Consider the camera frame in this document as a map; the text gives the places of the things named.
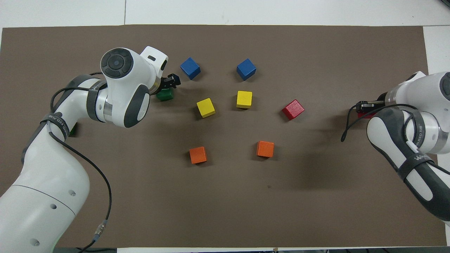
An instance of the blue cube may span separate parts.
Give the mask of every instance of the blue cube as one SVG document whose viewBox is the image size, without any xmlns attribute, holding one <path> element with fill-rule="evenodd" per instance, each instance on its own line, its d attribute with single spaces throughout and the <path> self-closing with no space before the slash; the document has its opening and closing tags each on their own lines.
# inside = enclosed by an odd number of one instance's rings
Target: blue cube
<svg viewBox="0 0 450 253">
<path fill-rule="evenodd" d="M 200 74 L 200 66 L 191 57 L 185 60 L 180 67 L 190 80 Z"/>
<path fill-rule="evenodd" d="M 249 77 L 253 76 L 253 74 L 256 72 L 256 67 L 255 65 L 253 65 L 250 59 L 246 59 L 238 65 L 237 72 L 241 76 L 242 80 L 245 81 Z"/>
</svg>

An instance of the red cube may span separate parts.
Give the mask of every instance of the red cube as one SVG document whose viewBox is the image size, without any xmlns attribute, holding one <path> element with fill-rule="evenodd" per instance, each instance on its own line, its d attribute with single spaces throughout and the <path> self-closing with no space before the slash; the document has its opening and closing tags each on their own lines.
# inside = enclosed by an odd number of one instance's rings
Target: red cube
<svg viewBox="0 0 450 253">
<path fill-rule="evenodd" d="M 285 108 L 283 108 L 283 113 L 289 118 L 289 120 L 295 119 L 298 115 L 300 115 L 305 109 L 302 105 L 294 99 L 291 103 L 289 103 Z"/>
</svg>

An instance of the yellow cube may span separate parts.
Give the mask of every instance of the yellow cube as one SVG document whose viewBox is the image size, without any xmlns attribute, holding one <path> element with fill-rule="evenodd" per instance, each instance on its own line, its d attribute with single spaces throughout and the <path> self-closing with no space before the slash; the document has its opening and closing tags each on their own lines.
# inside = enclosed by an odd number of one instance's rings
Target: yellow cube
<svg viewBox="0 0 450 253">
<path fill-rule="evenodd" d="M 208 117 L 216 113 L 210 98 L 197 102 L 197 107 L 202 117 Z"/>
<path fill-rule="evenodd" d="M 239 90 L 236 107 L 248 109 L 250 108 L 251 105 L 252 105 L 252 92 Z"/>
</svg>

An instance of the cube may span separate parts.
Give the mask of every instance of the cube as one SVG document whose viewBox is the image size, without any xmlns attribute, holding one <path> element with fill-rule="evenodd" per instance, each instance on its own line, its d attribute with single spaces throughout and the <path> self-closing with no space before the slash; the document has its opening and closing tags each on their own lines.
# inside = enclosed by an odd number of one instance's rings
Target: cube
<svg viewBox="0 0 450 253">
<path fill-rule="evenodd" d="M 189 155 L 191 156 L 192 164 L 206 162 L 207 160 L 205 147 L 189 149 Z"/>
<path fill-rule="evenodd" d="M 241 62 L 238 65 L 236 71 L 241 76 L 242 80 L 245 81 L 249 77 L 253 76 L 253 74 L 256 72 L 256 67 L 255 65 L 253 65 L 250 59 L 247 58 L 245 61 Z"/>
<path fill-rule="evenodd" d="M 238 91 L 238 101 L 236 102 L 237 108 L 248 109 L 252 105 L 252 92 L 251 91 Z"/>
<path fill-rule="evenodd" d="M 273 157 L 274 147 L 275 144 L 273 142 L 261 140 L 258 142 L 258 146 L 256 148 L 256 155 L 262 157 Z"/>
<path fill-rule="evenodd" d="M 185 60 L 180 67 L 190 80 L 200 74 L 200 66 L 191 57 Z"/>
<path fill-rule="evenodd" d="M 216 113 L 210 98 L 197 102 L 197 107 L 202 117 L 208 117 Z"/>
<path fill-rule="evenodd" d="M 162 89 L 160 92 L 156 94 L 156 97 L 161 101 L 166 101 L 173 99 L 173 91 L 171 88 L 169 89 Z"/>
<path fill-rule="evenodd" d="M 305 109 L 302 105 L 294 99 L 291 103 L 289 103 L 285 108 L 283 108 L 283 113 L 288 117 L 289 120 L 295 119 L 298 115 L 300 115 Z"/>
</svg>

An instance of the screw hole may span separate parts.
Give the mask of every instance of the screw hole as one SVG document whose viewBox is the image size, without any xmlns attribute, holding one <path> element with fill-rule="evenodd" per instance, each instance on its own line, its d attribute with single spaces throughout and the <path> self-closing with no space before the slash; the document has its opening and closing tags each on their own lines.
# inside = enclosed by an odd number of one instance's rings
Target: screw hole
<svg viewBox="0 0 450 253">
<path fill-rule="evenodd" d="M 30 240 L 30 244 L 33 245 L 33 246 L 39 246 L 40 245 L 39 241 L 34 239 L 34 238 Z"/>
</svg>

